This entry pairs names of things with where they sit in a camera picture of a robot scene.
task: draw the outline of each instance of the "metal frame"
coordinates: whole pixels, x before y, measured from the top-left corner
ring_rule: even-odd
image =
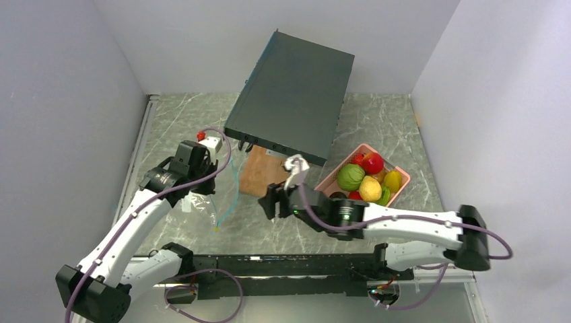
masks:
[[[133,187],[136,185],[136,177],[139,171],[142,155],[144,152],[145,144],[147,141],[148,134],[151,129],[152,121],[154,118],[154,114],[156,111],[156,106],[160,96],[150,96],[149,103],[147,104],[147,110],[145,111],[145,116],[143,118],[143,122],[141,125],[141,130],[139,132],[139,136],[137,138],[137,142],[135,144],[135,148],[133,150],[133,155],[131,157],[131,163],[129,164],[129,170],[127,172],[127,178],[125,180],[125,184],[123,186],[123,191],[121,194],[121,199],[119,205],[117,207],[115,219],[113,221],[113,225],[116,223],[119,215],[123,213],[126,205],[125,201],[129,201],[130,193],[133,190]],[[133,257],[129,263],[130,266],[134,266],[137,263],[140,263],[144,260],[147,260],[148,257],[140,257],[136,256]],[[438,278],[438,271],[425,271],[422,269],[415,268],[414,269],[415,280],[413,281],[399,281],[400,284],[426,284],[426,283],[434,283]],[[454,266],[450,266],[446,271],[446,275],[444,276],[441,283],[463,283],[466,295],[469,300],[470,308],[474,317],[474,321],[477,323],[488,323],[488,316],[485,313],[485,309],[483,303],[481,301],[481,297],[479,291],[476,286],[476,279],[475,275],[471,271],[465,271],[463,269],[455,268]],[[165,284],[157,284],[154,285],[154,288],[164,288]],[[86,323],[87,320],[81,318],[79,316],[75,316],[72,320],[74,323]]]

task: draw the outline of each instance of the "wooden board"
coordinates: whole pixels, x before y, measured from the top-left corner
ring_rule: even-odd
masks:
[[[286,159],[266,154],[266,149],[254,146],[240,176],[240,192],[253,196],[266,195],[268,184],[280,183],[290,175],[282,165]]]

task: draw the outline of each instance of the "plastic basket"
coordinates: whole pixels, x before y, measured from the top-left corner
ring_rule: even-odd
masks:
[[[367,154],[367,153],[378,153],[378,151],[376,151],[375,149],[373,149],[371,146],[367,145],[366,143],[362,143],[361,145],[359,145],[359,147],[357,147],[357,149],[353,150],[353,152],[350,155],[348,155],[347,158],[345,158],[345,160],[343,160],[329,175],[327,175],[327,177],[323,181],[321,181],[321,183],[319,183],[319,185],[317,185],[315,189],[320,190],[326,196],[329,196],[334,192],[343,192],[345,194],[349,194],[349,192],[341,190],[339,188],[339,186],[337,185],[337,174],[339,173],[339,170],[343,166],[345,166],[349,162],[351,162],[351,160],[353,160],[353,157],[355,157],[358,153],[365,153],[365,154]],[[397,198],[397,196],[399,196],[399,194],[401,194],[401,192],[403,191],[405,186],[407,186],[409,184],[410,175],[407,172],[405,172],[404,170],[402,170],[400,167],[391,165],[386,160],[384,161],[384,168],[386,171],[396,170],[397,172],[399,172],[403,175],[402,176],[403,182],[401,183],[401,188],[399,189],[398,192],[391,193],[389,203],[387,204],[387,206],[389,206],[389,205],[393,204],[393,201]]]

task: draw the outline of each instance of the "countertop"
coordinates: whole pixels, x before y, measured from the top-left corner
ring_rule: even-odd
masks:
[[[182,140],[195,140],[197,131],[204,127],[222,128],[237,97],[237,93],[161,95],[137,183],[148,170],[174,155]],[[306,182],[317,185],[360,143],[371,145],[411,176],[410,183],[391,207],[442,211],[408,95],[347,94],[332,153],[324,167],[312,166]],[[231,139],[231,144],[233,163],[240,172],[247,154],[237,149],[237,141]],[[219,159],[225,153],[223,148]],[[236,183],[228,167],[216,178],[214,196],[192,196],[177,204],[152,229],[138,254],[146,255],[168,242],[182,244],[195,254],[354,253],[372,252],[375,244],[384,241],[338,241],[315,232],[293,216],[269,221],[257,197],[245,194],[239,195],[236,207],[215,231],[213,219],[222,217],[235,196]]]

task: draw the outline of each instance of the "gray wall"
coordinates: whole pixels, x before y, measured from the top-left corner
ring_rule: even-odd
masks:
[[[355,54],[349,92],[410,93],[459,0],[95,0],[147,93],[239,92],[279,28]]]
[[[90,0],[0,10],[0,322],[62,322],[55,285],[109,230],[146,98]]]
[[[491,322],[571,315],[570,16],[566,0],[462,0],[412,93],[445,207],[476,205],[514,248],[477,276]]]

